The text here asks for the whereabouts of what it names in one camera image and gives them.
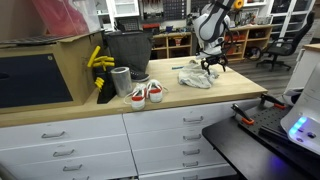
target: cabinet drawer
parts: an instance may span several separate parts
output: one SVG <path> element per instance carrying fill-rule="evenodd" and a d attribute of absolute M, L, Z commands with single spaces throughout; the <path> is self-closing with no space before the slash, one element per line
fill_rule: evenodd
<path fill-rule="evenodd" d="M 130 151 L 126 135 L 6 149 L 0 151 L 0 162 L 12 166 L 120 151 Z"/>
<path fill-rule="evenodd" d="M 133 156 L 139 174 L 226 163 L 207 143 L 133 151 Z"/>
<path fill-rule="evenodd" d="M 104 179 L 112 179 L 137 174 L 130 151 L 9 166 L 7 168 L 18 179 L 33 180 L 51 179 L 50 177 L 56 177 L 59 180 L 72 179 L 102 173 L 105 175 Z"/>
<path fill-rule="evenodd" d="M 140 180 L 198 180 L 235 175 L 236 172 L 228 164 L 219 164 L 178 171 L 169 171 L 139 176 Z"/>
<path fill-rule="evenodd" d="M 213 103 L 206 105 L 170 108 L 124 114 L 128 133 L 207 125 L 234 115 L 231 106 L 239 104 L 248 109 L 258 104 L 258 99 Z"/>
<path fill-rule="evenodd" d="M 174 146 L 192 142 L 208 143 L 202 136 L 205 126 L 192 126 L 170 130 L 152 131 L 129 134 L 131 148 L 133 150 Z"/>
<path fill-rule="evenodd" d="M 0 129 L 0 149 L 126 134 L 122 116 L 101 116 Z"/>
<path fill-rule="evenodd" d="M 130 176 L 136 176 L 136 170 L 134 166 L 120 166 L 114 167 L 110 171 L 100 171 L 95 173 L 68 173 L 58 175 L 47 175 L 43 177 L 32 177 L 23 178 L 21 180 L 107 180 L 107 179 L 118 179 Z"/>

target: black trash bin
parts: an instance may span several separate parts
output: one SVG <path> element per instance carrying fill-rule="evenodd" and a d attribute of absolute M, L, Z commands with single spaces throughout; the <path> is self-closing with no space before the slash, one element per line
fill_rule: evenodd
<path fill-rule="evenodd" d="M 116 67 L 129 67 L 131 70 L 145 73 L 152 50 L 151 32 L 116 31 L 106 34 L 111 56 Z"/>

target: gray towel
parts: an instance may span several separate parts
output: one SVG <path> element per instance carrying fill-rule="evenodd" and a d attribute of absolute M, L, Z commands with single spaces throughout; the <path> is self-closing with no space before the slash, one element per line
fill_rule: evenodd
<path fill-rule="evenodd" d="M 184 66 L 179 72 L 179 84 L 208 89 L 211 88 L 213 82 L 218 78 L 219 74 L 216 70 L 210 69 L 210 75 L 203 70 L 200 64 L 190 63 Z"/>

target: office chair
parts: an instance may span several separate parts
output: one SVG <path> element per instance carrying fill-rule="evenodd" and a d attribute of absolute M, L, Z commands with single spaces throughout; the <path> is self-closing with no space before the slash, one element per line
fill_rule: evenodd
<path fill-rule="evenodd" d="M 292 55 L 300 43 L 303 36 L 310 30 L 314 21 L 314 12 L 310 12 L 307 17 L 307 23 L 300 29 L 299 32 L 296 33 L 294 37 L 282 37 L 274 40 L 268 47 L 263 51 L 263 53 L 268 53 L 269 56 L 273 56 L 272 60 L 263 60 L 256 64 L 258 67 L 259 64 L 271 64 L 270 71 L 273 71 L 274 65 L 278 64 L 280 66 L 287 67 L 287 71 L 291 69 L 291 66 L 285 64 L 283 61 L 277 61 L 278 56 L 290 56 Z"/>

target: metal container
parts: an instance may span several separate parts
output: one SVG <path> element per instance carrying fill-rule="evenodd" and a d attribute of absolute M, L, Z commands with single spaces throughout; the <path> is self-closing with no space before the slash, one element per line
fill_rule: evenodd
<path fill-rule="evenodd" d="M 119 97 L 125 97 L 132 92 L 132 82 L 128 67 L 114 68 L 111 70 L 111 75 Z"/>

